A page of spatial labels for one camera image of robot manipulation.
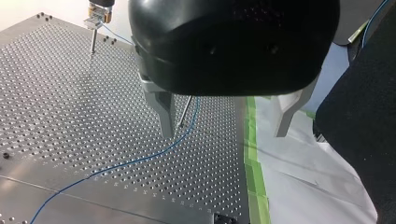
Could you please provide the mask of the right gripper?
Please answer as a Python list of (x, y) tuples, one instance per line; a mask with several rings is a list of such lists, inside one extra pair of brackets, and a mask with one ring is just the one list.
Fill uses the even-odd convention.
[(97, 14), (98, 6), (105, 7), (104, 23), (110, 23), (112, 18), (112, 7), (115, 0), (89, 0), (88, 16), (93, 18)]

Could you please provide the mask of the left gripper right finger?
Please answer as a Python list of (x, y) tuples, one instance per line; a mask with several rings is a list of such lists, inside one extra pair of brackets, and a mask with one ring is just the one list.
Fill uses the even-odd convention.
[(274, 137), (285, 137), (294, 114), (311, 98), (318, 78), (301, 90), (274, 97)]

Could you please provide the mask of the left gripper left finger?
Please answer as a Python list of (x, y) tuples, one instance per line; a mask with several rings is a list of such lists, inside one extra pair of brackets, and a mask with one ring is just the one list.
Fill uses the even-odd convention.
[(147, 104), (157, 113), (162, 136), (171, 138), (175, 134), (175, 98), (174, 95), (155, 84), (148, 76), (139, 74), (139, 79)]

